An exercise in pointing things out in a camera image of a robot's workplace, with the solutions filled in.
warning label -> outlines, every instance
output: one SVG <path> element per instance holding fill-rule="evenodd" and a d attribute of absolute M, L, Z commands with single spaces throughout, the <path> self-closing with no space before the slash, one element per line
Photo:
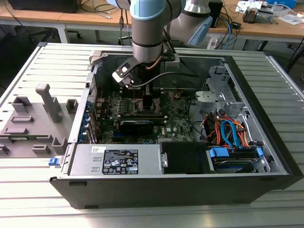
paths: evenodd
<path fill-rule="evenodd" d="M 105 150 L 103 174 L 138 174 L 138 150 Z"/>

gray robot arm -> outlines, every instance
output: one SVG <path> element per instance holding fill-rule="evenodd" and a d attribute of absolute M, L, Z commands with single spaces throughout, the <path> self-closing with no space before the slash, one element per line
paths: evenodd
<path fill-rule="evenodd" d="M 190 45 L 202 42 L 212 23 L 209 0 L 107 0 L 132 16 L 133 57 L 113 73 L 126 87 L 133 83 L 129 72 L 139 64 L 151 64 L 162 54 L 163 28 L 167 34 Z"/>

desk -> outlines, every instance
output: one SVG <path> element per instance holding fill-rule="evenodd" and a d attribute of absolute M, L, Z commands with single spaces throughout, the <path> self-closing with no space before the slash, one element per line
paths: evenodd
<path fill-rule="evenodd" d="M 272 41 L 285 41 L 285 42 L 300 42 L 304 37 L 303 24 L 290 25 L 277 18 L 274 19 L 273 24 L 247 24 L 242 20 L 242 13 L 235 12 L 235 6 L 238 0 L 224 0 L 228 14 L 235 18 L 234 21 L 242 24 L 238 38 L 242 39 L 255 39 L 255 40 L 272 40 Z M 95 5 L 105 3 L 105 0 L 95 0 Z M 36 27 L 50 27 L 56 28 L 59 31 L 59 36 L 62 43 L 68 43 L 66 34 L 67 29 L 90 29 L 90 30 L 114 30 L 118 31 L 118 22 L 120 17 L 119 9 L 115 9 L 109 15 L 112 18 L 107 19 L 99 16 L 96 13 L 86 12 L 79 9 L 76 14 L 68 14 L 61 12 L 42 12 L 31 10 L 13 10 L 10 4 L 6 3 L 9 10 L 13 15 L 21 21 L 24 26 Z M 91 4 L 86 5 L 86 9 L 93 10 Z M 303 10 L 304 6 L 296 6 L 295 10 Z M 131 17 L 128 16 L 129 23 L 131 24 Z M 17 21 L 6 10 L 2 1 L 0 1 L 0 24 L 19 25 Z M 208 36 L 211 37 L 209 48 L 215 46 L 215 41 L 221 38 L 227 29 L 224 22 L 219 21 L 217 28 L 211 28 Z"/>
<path fill-rule="evenodd" d="M 223 0 L 228 15 L 233 21 L 241 23 L 241 30 L 238 34 L 239 38 L 243 39 L 256 39 L 256 40 L 272 40 L 272 41 L 285 41 L 285 42 L 301 42 L 304 37 L 304 25 L 302 23 L 291 25 L 278 18 L 274 18 L 272 24 L 254 23 L 248 24 L 243 22 L 243 13 L 235 12 L 238 0 Z M 304 11 L 303 5 L 297 5 L 295 10 Z M 227 29 L 224 22 L 219 21 L 217 28 L 210 29 L 211 32 L 226 33 Z"/>

aluminum workbench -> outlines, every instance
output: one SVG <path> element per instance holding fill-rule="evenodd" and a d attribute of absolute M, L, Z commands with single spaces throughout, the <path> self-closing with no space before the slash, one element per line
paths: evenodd
<path fill-rule="evenodd" d="M 0 129 L 13 112 L 10 103 L 16 96 L 26 95 L 30 102 L 42 102 L 35 92 L 38 83 L 50 84 L 51 95 L 60 103 L 68 99 L 79 101 L 90 72 L 89 55 L 97 49 L 109 50 L 109 46 L 50 43 L 37 47 L 0 99 Z M 264 53 L 225 51 L 225 55 L 234 58 L 304 171 L 302 91 Z M 304 227 L 303 180 L 286 190 L 272 191 L 249 205 L 77 210 L 48 182 L 49 171 L 46 158 L 0 159 L 1 227 Z"/>

motherboard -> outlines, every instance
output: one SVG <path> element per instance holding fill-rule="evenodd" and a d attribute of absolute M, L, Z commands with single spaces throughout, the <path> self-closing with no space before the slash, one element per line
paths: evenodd
<path fill-rule="evenodd" d="M 189 96 L 183 91 L 161 91 L 146 107 L 142 98 L 112 92 L 100 99 L 98 117 L 102 144 L 157 144 L 164 141 L 193 141 L 187 121 Z"/>

